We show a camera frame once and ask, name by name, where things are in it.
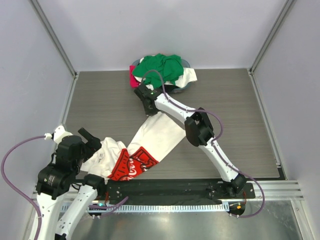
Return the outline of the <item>white Coca-Cola t-shirt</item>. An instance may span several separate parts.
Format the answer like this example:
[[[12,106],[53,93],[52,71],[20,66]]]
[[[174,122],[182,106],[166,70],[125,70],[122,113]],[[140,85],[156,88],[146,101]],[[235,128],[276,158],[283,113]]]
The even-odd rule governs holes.
[[[146,119],[128,146],[106,137],[80,170],[106,182],[130,181],[160,163],[185,136],[183,128],[159,112]]]

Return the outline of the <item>grey laundry basket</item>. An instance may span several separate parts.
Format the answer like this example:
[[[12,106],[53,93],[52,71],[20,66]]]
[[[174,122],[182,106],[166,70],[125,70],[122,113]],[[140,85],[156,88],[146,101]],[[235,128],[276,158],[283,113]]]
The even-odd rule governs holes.
[[[134,65],[136,67],[143,61],[143,59],[144,58],[137,59],[131,65]],[[177,80],[177,85],[172,85],[169,82],[166,82],[164,84],[165,91],[170,93],[170,94],[181,93],[184,90],[186,90],[188,87],[190,87],[192,82],[196,82],[197,81],[196,72],[195,72],[195,70],[193,68],[190,67],[190,64],[183,58],[181,59],[181,64],[183,66],[184,73]],[[140,78],[138,78],[138,77],[135,77],[135,78],[141,83],[141,79]]]

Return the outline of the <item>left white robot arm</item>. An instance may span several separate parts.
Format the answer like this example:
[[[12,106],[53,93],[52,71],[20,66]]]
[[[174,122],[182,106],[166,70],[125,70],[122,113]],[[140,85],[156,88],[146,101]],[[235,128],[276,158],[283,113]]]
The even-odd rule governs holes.
[[[38,240],[69,240],[80,222],[85,210],[95,199],[102,199],[107,192],[105,179],[95,174],[87,174],[77,179],[81,166],[101,147],[99,138],[80,128],[78,135],[65,130],[59,125],[51,138],[56,150],[51,154],[49,164],[37,177],[36,200],[40,210],[38,219],[40,230],[36,231]],[[77,196],[60,217],[60,212],[72,184],[80,184]]]

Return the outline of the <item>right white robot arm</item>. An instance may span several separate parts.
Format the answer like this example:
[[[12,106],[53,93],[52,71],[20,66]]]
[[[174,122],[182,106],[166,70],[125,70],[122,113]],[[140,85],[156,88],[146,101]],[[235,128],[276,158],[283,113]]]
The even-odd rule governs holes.
[[[164,91],[151,90],[143,83],[133,92],[141,100],[147,116],[154,116],[162,111],[184,124],[187,140],[208,156],[218,170],[228,196],[236,198],[243,193],[246,177],[221,149],[206,110],[186,106]]]

